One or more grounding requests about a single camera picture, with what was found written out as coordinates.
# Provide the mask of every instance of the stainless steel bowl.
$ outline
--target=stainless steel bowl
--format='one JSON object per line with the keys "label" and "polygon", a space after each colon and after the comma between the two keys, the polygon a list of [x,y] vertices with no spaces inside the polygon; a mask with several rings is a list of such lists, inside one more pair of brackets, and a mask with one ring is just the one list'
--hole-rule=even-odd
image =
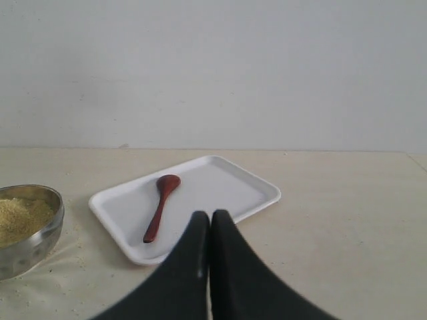
{"label": "stainless steel bowl", "polygon": [[64,206],[61,195],[42,185],[15,185],[0,189],[0,199],[44,200],[55,216],[32,236],[0,249],[0,281],[16,277],[46,258],[61,234]]}

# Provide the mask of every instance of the wooden spoon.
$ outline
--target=wooden spoon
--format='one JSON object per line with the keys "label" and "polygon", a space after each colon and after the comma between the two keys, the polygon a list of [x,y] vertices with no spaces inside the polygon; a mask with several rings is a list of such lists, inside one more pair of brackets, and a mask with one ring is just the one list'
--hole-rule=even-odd
{"label": "wooden spoon", "polygon": [[180,184],[181,179],[177,175],[164,175],[157,180],[157,190],[160,194],[159,205],[157,206],[154,217],[145,232],[143,238],[144,243],[151,243],[154,241],[157,231],[159,230],[161,214],[163,213],[163,207],[166,199],[176,188],[179,187]]}

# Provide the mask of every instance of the white wall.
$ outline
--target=white wall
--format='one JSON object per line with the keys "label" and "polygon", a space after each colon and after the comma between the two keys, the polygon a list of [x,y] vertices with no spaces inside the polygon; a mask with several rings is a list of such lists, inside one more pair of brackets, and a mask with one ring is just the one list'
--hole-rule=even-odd
{"label": "white wall", "polygon": [[424,0],[1,0],[0,146],[427,153]]}

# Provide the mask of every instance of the cornmeal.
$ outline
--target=cornmeal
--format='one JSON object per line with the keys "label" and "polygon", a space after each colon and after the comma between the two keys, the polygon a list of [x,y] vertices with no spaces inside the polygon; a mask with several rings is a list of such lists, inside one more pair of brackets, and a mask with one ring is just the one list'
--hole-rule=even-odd
{"label": "cornmeal", "polygon": [[43,200],[0,199],[0,248],[32,236],[54,215]]}

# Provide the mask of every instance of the spoon handle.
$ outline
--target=spoon handle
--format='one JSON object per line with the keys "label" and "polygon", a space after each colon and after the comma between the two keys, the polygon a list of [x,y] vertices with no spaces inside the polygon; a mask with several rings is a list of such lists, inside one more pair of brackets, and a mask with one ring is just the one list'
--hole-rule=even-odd
{"label": "spoon handle", "polygon": [[157,232],[159,231],[161,214],[163,213],[163,207],[165,206],[165,198],[161,197],[159,200],[159,205],[157,206],[157,210],[154,213],[154,217],[149,223],[148,229],[145,232],[143,242],[151,243],[154,241]]}

